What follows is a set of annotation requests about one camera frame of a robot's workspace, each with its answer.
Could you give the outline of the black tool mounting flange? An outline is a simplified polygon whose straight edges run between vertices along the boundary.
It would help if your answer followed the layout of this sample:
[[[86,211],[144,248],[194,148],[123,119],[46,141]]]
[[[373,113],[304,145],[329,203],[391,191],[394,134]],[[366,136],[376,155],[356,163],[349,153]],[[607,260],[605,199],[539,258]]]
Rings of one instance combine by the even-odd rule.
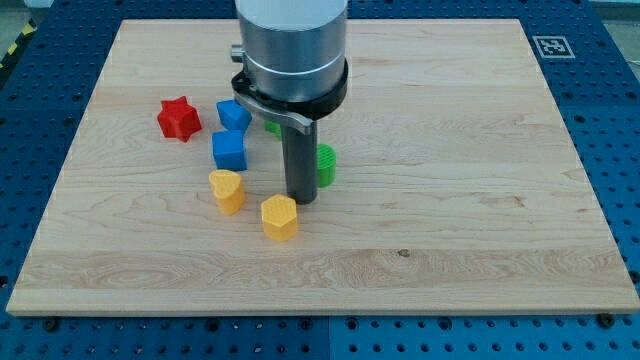
[[[292,128],[302,135],[310,135],[312,126],[340,107],[348,88],[348,61],[344,61],[343,72],[336,85],[326,94],[303,102],[290,102],[272,98],[251,82],[243,72],[231,80],[234,100],[256,118]]]

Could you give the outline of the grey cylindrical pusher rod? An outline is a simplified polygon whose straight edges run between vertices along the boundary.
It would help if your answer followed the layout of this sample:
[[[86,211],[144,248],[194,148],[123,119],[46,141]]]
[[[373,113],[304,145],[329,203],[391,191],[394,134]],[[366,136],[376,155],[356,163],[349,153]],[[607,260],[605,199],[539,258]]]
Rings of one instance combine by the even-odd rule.
[[[309,135],[283,127],[282,150],[287,195],[298,204],[313,202],[318,188],[316,123]]]

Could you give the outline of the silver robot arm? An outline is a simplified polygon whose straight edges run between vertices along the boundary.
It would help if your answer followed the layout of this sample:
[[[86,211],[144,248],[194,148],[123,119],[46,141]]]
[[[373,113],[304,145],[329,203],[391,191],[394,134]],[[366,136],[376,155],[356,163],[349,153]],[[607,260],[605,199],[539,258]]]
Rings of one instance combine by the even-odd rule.
[[[349,78],[346,0],[237,0],[235,100],[281,128],[287,195],[317,196],[317,121],[342,104]]]

